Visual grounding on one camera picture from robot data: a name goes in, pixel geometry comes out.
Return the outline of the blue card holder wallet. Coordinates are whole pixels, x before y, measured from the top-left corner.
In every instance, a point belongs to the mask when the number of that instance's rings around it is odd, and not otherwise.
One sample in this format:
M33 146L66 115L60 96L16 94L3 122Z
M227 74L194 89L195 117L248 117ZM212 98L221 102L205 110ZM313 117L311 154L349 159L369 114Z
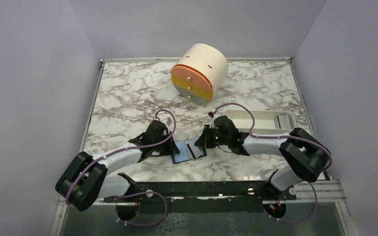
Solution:
M186 148L186 140L178 141L175 144L179 150L179 153L172 155L173 164L179 164L179 163L193 160L191 157L189 157L189 152L187 151L187 148Z

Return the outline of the white rectangular plastic tray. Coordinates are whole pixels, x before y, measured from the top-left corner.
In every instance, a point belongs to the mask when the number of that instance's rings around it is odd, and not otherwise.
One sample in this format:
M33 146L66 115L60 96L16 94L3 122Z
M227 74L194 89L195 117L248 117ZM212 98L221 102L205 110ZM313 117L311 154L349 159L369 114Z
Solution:
M245 110L226 110L223 114L232 120L235 127L241 132L249 132L252 125L254 126L252 133L263 136L284 134L296 128L295 116L289 111L251 111L251 116ZM274 118L279 114L289 115L292 129L275 127Z

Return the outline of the stack of white cards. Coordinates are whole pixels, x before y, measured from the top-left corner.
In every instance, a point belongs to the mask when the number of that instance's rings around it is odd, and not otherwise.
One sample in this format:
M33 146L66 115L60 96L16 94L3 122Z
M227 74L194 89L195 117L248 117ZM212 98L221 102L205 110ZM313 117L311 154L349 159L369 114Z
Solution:
M275 127L277 129L292 129L293 126L290 117L287 114L279 114L274 118Z

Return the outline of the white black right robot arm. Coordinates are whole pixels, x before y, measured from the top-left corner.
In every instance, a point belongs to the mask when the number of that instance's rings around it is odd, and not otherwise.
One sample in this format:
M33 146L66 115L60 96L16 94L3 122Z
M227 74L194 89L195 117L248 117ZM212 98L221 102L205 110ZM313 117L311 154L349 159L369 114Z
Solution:
M236 155L282 156L288 165L273 172L264 184L263 192L270 200L278 199L285 190L302 181L316 182L332 160L328 149L302 128L281 135L259 136L239 131L227 116L205 125L194 145L205 149L227 146Z

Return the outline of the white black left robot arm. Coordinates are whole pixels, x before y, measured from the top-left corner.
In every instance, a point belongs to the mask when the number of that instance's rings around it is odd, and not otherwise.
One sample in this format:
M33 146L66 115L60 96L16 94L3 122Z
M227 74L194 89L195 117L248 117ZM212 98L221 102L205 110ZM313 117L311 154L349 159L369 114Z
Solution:
M135 189L123 178L106 177L128 165L139 163L154 152L160 156L180 153L165 123L153 120L147 130L114 150L90 155L78 153L55 185L55 190L68 205L88 209L97 199L117 195L123 202L134 198Z

